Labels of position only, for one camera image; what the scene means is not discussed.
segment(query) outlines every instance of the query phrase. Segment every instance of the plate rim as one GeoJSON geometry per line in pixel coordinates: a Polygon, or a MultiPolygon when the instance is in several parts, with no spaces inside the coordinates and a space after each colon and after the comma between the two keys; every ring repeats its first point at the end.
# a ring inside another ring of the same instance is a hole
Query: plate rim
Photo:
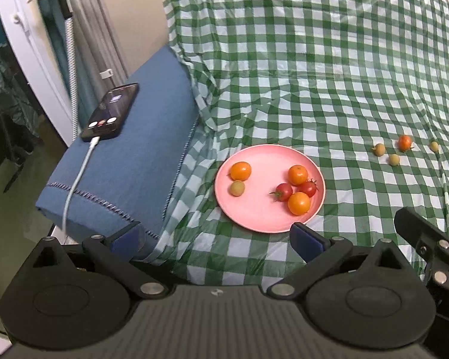
{"type": "Polygon", "coordinates": [[[285,145],[282,145],[282,144],[272,144],[272,143],[256,144],[256,145],[253,145],[253,146],[245,147],[245,148],[240,149],[240,150],[236,151],[235,153],[233,153],[230,157],[228,157],[228,158],[221,164],[220,168],[218,169],[218,172],[216,173],[216,176],[214,177],[214,182],[213,182],[214,196],[215,196],[215,198],[216,198],[216,202],[217,202],[218,206],[219,206],[220,209],[223,211],[223,213],[224,213],[224,214],[225,214],[225,215],[226,215],[232,222],[238,224],[239,226],[241,226],[241,227],[243,227],[243,228],[245,228],[245,229],[247,229],[247,230],[249,230],[249,231],[257,232],[257,233],[260,233],[260,234],[267,234],[267,235],[283,234],[284,232],[289,232],[289,231],[291,230],[291,228],[286,229],[286,230],[282,230],[282,231],[276,231],[276,232],[261,232],[261,231],[255,230],[255,229],[251,229],[251,228],[245,227],[244,225],[242,225],[242,224],[240,224],[240,223],[237,223],[237,222],[236,222],[235,220],[233,220],[233,219],[226,213],[226,211],[223,209],[223,207],[221,206],[221,204],[220,204],[220,202],[219,202],[218,195],[216,194],[216,179],[218,178],[218,176],[220,175],[221,171],[223,170],[223,166],[225,165],[225,163],[226,163],[227,161],[229,161],[232,157],[234,157],[236,154],[238,154],[238,153],[240,153],[240,152],[242,152],[242,151],[245,151],[245,150],[248,150],[248,149],[251,149],[251,148],[254,148],[254,147],[260,147],[260,146],[280,146],[280,147],[284,147],[284,148],[286,148],[286,149],[289,149],[289,150],[292,150],[292,151],[296,151],[298,154],[304,156],[304,157],[305,157],[306,159],[308,159],[312,164],[314,164],[314,166],[316,167],[316,169],[317,169],[317,171],[318,171],[318,173],[319,173],[319,175],[321,176],[321,179],[322,179],[322,181],[323,181],[323,185],[324,185],[323,198],[322,198],[322,200],[321,200],[321,202],[320,202],[320,204],[319,204],[319,208],[316,210],[316,213],[315,213],[314,215],[312,215],[310,218],[308,218],[306,221],[304,221],[304,222],[299,222],[299,223],[306,224],[306,223],[308,223],[311,219],[313,219],[313,218],[316,216],[316,214],[317,214],[317,213],[321,210],[321,208],[323,207],[323,205],[324,205],[324,199],[326,198],[326,181],[325,181],[325,179],[324,179],[324,177],[323,177],[323,173],[321,172],[321,169],[319,168],[319,166],[318,166],[318,165],[317,165],[317,164],[316,164],[316,163],[315,163],[309,156],[307,156],[305,153],[302,153],[301,151],[298,151],[297,149],[295,149],[295,148],[293,148],[293,147],[285,146],[285,145]]]}

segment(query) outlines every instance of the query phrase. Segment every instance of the decorative stitching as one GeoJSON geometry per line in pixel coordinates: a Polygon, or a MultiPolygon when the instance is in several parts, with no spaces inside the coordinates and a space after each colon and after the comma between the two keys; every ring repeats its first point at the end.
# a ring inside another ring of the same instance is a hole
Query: decorative stitching
{"type": "Polygon", "coordinates": [[[162,220],[165,219],[166,211],[168,210],[168,205],[169,205],[169,202],[171,201],[171,195],[173,194],[173,190],[175,189],[175,184],[176,184],[176,181],[178,179],[178,175],[180,174],[181,167],[183,166],[183,161],[185,160],[185,156],[187,154],[186,151],[188,150],[188,146],[189,146],[189,144],[192,141],[192,137],[193,137],[194,131],[196,129],[196,126],[198,125],[199,118],[200,118],[200,115],[198,115],[196,117],[196,120],[195,120],[195,122],[194,122],[194,124],[192,126],[192,129],[191,129],[191,131],[189,131],[188,140],[187,140],[187,142],[185,144],[185,147],[183,148],[183,153],[181,154],[180,162],[178,163],[178,169],[176,170],[175,179],[173,180],[173,183],[171,184],[171,188],[169,190],[168,198],[166,199],[165,208],[163,209],[163,214],[162,214],[162,220]]]}
{"type": "MultiPolygon", "coordinates": [[[[60,183],[60,182],[47,182],[47,184],[45,186],[48,186],[49,188],[59,188],[59,189],[66,190],[66,191],[70,191],[70,189],[71,189],[71,186],[65,185],[65,184],[60,183]]],[[[127,220],[128,222],[135,221],[132,218],[132,216],[130,216],[128,213],[122,211],[120,208],[116,207],[112,203],[110,203],[110,202],[108,202],[106,200],[103,200],[103,199],[95,196],[92,193],[76,189],[73,194],[78,194],[80,197],[83,197],[84,199],[87,199],[87,200],[89,200],[91,202],[94,202],[96,204],[101,205],[102,207],[108,209],[109,211],[111,211],[111,212],[113,212],[115,214],[118,214],[121,218],[127,220]]],[[[160,239],[160,237],[158,235],[156,235],[153,232],[151,232],[150,230],[146,229],[142,223],[141,223],[141,225],[143,226],[143,229],[145,230],[145,233],[148,236],[153,237],[155,240],[159,240],[160,239]]]]}

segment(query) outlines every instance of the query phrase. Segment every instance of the white door frame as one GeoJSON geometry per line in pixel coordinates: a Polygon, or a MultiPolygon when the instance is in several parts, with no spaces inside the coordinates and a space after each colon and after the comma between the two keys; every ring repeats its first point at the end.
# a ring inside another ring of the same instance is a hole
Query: white door frame
{"type": "Polygon", "coordinates": [[[70,146],[71,105],[36,0],[0,0],[0,17],[12,50],[51,123],[70,146]]]}

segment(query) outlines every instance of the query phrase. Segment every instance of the orange tomato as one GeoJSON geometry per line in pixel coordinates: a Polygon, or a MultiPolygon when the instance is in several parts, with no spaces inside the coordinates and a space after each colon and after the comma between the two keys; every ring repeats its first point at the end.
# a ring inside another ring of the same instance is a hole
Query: orange tomato
{"type": "Polygon", "coordinates": [[[248,162],[236,162],[229,169],[229,176],[233,181],[246,181],[251,175],[251,166],[248,162]]]}
{"type": "Polygon", "coordinates": [[[308,171],[302,165],[291,166],[288,170],[288,181],[298,186],[308,180],[308,171]]]}
{"type": "Polygon", "coordinates": [[[398,148],[400,151],[405,152],[411,148],[412,138],[407,135],[401,135],[398,140],[398,148]]]}
{"type": "Polygon", "coordinates": [[[296,192],[288,200],[288,208],[292,214],[300,216],[309,211],[311,207],[311,199],[303,192],[296,192]]]}

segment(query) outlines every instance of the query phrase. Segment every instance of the white cable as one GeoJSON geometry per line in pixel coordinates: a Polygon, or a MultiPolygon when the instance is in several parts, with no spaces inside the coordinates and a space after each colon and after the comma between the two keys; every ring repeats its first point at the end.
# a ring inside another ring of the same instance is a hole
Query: white cable
{"type": "Polygon", "coordinates": [[[83,163],[81,165],[80,171],[78,171],[78,175],[73,181],[72,187],[70,188],[70,191],[68,192],[68,195],[66,197],[65,206],[63,207],[63,217],[62,217],[62,231],[66,238],[66,217],[68,215],[68,208],[70,207],[70,201],[72,200],[73,193],[75,192],[75,189],[78,186],[78,182],[80,182],[81,176],[83,175],[85,168],[88,164],[88,161],[90,160],[91,153],[93,152],[93,149],[98,144],[100,140],[99,136],[95,136],[93,139],[91,139],[90,146],[88,147],[87,154],[85,155],[85,159],[83,159],[83,163]]]}
{"type": "Polygon", "coordinates": [[[73,18],[65,20],[66,57],[70,81],[70,99],[72,103],[72,141],[78,135],[78,87],[77,66],[75,64],[75,39],[73,37],[73,18]]]}

